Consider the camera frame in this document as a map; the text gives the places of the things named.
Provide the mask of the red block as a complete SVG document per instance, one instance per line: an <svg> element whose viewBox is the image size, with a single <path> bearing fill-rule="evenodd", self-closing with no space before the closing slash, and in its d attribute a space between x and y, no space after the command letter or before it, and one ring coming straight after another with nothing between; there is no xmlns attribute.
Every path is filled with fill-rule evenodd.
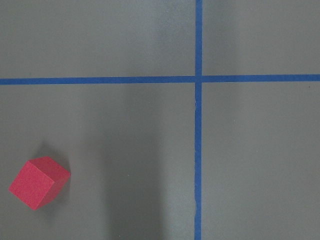
<svg viewBox="0 0 320 240"><path fill-rule="evenodd" d="M49 156L28 160L9 186L9 191L32 210L53 201L71 173Z"/></svg>

